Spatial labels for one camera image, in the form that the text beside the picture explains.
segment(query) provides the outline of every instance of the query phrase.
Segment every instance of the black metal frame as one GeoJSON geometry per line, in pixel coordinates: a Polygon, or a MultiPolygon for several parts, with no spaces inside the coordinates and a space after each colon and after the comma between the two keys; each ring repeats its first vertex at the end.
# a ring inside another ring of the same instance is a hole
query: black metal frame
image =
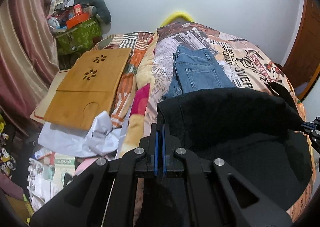
{"type": "MultiPolygon", "coordinates": [[[[320,150],[316,129],[319,117],[299,128],[320,150]]],[[[183,178],[194,227],[292,226],[283,209],[227,162],[205,160],[182,148],[166,123],[152,124],[151,135],[122,158],[110,162],[99,158],[39,209],[30,226],[132,226],[138,177],[183,178]]]]}

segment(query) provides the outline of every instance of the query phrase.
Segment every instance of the newspaper print bedspread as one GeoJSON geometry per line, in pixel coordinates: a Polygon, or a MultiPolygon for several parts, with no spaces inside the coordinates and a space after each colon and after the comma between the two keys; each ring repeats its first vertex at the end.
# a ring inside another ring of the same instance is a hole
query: newspaper print bedspread
{"type": "MultiPolygon", "coordinates": [[[[300,116],[304,120],[306,119],[303,104],[294,95],[293,87],[287,77],[254,44],[245,39],[192,22],[170,24],[159,28],[157,32],[158,41],[154,49],[152,68],[155,84],[151,90],[145,113],[144,136],[150,134],[151,123],[156,122],[157,103],[163,100],[162,96],[169,90],[173,77],[172,55],[180,44],[193,50],[208,48],[236,87],[251,88],[272,95],[268,82],[277,82],[283,85],[292,95],[300,116]]],[[[310,139],[308,141],[313,160],[310,139]]],[[[312,186],[316,176],[314,161],[312,161],[312,165],[314,173],[310,183],[297,202],[287,211],[293,221],[297,219],[311,199],[312,186]]]]}

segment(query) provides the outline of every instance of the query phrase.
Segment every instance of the black fabric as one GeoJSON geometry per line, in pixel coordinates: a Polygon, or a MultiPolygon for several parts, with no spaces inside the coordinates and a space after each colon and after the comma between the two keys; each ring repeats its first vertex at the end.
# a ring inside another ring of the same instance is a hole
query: black fabric
{"type": "Polygon", "coordinates": [[[288,90],[284,86],[282,86],[281,84],[276,83],[276,82],[270,82],[268,84],[269,84],[269,87],[271,88],[272,92],[275,91],[274,95],[277,94],[276,96],[284,99],[285,102],[290,107],[292,107],[296,111],[296,113],[298,113],[296,104],[294,103],[294,100],[293,100],[291,94],[288,92],[288,90]]]}
{"type": "Polygon", "coordinates": [[[157,109],[158,124],[168,122],[171,134],[193,151],[253,133],[285,136],[302,123],[284,99],[247,88],[190,92],[158,103],[157,109]]]}
{"type": "MultiPolygon", "coordinates": [[[[302,119],[291,97],[283,96],[242,88],[200,90],[159,103],[157,124],[168,122],[170,134],[199,157],[223,158],[287,210],[307,187],[312,167],[306,137],[292,131],[302,119]]],[[[184,188],[182,179],[145,181],[137,226],[190,226],[184,188]]]]}

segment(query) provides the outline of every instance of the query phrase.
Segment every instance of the wooden door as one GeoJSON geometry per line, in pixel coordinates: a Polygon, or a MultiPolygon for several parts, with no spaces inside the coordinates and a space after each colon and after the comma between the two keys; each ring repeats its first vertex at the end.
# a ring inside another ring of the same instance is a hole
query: wooden door
{"type": "Polygon", "coordinates": [[[300,28],[283,67],[294,88],[309,82],[320,63],[320,10],[305,0],[300,28]]]}

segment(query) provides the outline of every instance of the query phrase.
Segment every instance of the belt loop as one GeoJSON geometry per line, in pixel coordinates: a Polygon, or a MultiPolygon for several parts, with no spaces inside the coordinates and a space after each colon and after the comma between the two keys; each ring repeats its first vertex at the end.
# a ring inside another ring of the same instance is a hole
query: belt loop
{"type": "Polygon", "coordinates": [[[207,56],[208,61],[211,61],[210,56],[208,55],[207,51],[204,51],[205,56],[207,56]]]}

